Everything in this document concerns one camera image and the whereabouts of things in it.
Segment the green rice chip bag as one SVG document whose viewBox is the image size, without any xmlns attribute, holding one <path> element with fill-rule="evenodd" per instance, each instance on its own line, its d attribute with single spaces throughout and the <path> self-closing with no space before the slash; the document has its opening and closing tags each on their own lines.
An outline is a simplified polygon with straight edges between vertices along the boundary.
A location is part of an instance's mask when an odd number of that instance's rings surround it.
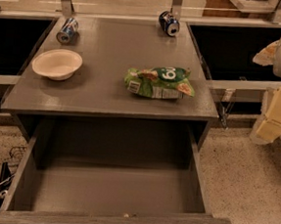
<svg viewBox="0 0 281 224">
<path fill-rule="evenodd" d="M 189 76 L 190 69 L 182 67 L 131 68 L 124 83 L 128 91 L 141 97 L 178 100 L 194 96 Z"/>
</svg>

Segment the blue soda can right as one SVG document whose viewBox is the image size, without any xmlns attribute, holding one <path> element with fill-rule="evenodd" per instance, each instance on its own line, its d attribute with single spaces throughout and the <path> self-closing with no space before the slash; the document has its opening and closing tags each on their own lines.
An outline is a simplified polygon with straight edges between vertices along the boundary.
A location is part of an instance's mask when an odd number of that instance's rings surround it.
<svg viewBox="0 0 281 224">
<path fill-rule="evenodd" d="M 175 36 L 180 29 L 180 22 L 168 11 L 164 11 L 159 15 L 159 24 L 162 30 L 170 37 Z"/>
</svg>

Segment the blue soda can left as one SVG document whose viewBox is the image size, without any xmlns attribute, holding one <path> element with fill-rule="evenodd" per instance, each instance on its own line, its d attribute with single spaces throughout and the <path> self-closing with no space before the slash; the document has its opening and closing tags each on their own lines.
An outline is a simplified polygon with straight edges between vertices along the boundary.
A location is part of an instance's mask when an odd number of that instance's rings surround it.
<svg viewBox="0 0 281 224">
<path fill-rule="evenodd" d="M 78 32 L 78 22 L 75 18 L 68 18 L 57 33 L 59 43 L 69 44 Z"/>
</svg>

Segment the white paper bowl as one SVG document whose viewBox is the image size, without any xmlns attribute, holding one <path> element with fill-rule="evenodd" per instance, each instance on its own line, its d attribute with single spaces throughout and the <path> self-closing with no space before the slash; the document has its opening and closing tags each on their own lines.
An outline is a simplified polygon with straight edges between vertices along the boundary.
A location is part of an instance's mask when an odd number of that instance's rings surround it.
<svg viewBox="0 0 281 224">
<path fill-rule="evenodd" d="M 66 80 L 83 64 L 82 58 L 72 50 L 58 49 L 39 54 L 32 60 L 31 67 L 36 74 L 52 80 Z"/>
</svg>

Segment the grey open top drawer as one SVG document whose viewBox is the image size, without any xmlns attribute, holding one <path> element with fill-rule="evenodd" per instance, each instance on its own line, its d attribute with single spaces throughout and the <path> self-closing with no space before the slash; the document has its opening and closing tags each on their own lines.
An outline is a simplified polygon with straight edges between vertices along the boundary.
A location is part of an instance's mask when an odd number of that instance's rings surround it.
<svg viewBox="0 0 281 224">
<path fill-rule="evenodd" d="M 231 224 L 212 215 L 184 122 L 47 117 L 0 207 L 0 224 Z"/>
</svg>

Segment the grey cabinet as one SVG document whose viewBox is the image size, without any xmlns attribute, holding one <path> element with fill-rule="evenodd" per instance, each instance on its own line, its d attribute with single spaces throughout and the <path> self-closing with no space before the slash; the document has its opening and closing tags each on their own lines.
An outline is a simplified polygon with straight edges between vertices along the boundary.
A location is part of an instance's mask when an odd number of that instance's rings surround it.
<svg viewBox="0 0 281 224">
<path fill-rule="evenodd" d="M 169 37 L 155 21 L 79 18 L 79 39 L 70 48 L 83 65 L 66 81 L 52 81 L 27 67 L 1 109 L 27 115 L 84 115 L 207 120 L 217 118 L 211 91 L 187 24 Z M 195 95 L 178 101 L 142 99 L 123 82 L 129 68 L 191 69 Z"/>
</svg>

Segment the metal post right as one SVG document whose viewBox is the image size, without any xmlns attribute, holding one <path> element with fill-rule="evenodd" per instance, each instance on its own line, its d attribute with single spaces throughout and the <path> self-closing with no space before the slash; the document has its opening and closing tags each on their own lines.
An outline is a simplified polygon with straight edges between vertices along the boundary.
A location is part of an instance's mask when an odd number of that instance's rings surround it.
<svg viewBox="0 0 281 224">
<path fill-rule="evenodd" d="M 183 0 L 171 1 L 171 13 L 177 18 L 180 18 L 180 13 L 182 12 L 182 2 Z"/>
</svg>

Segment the blue soda can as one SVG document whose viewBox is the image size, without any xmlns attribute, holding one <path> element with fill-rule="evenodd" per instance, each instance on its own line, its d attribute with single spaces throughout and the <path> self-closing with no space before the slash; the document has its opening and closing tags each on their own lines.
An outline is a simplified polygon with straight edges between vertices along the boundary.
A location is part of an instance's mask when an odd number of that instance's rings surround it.
<svg viewBox="0 0 281 224">
<path fill-rule="evenodd" d="M 159 15 L 159 24 L 162 30 L 170 37 L 175 36 L 180 29 L 180 22 L 168 11 L 164 11 Z"/>
<path fill-rule="evenodd" d="M 57 33 L 59 43 L 69 44 L 78 32 L 78 22 L 75 18 L 68 18 Z"/>
</svg>

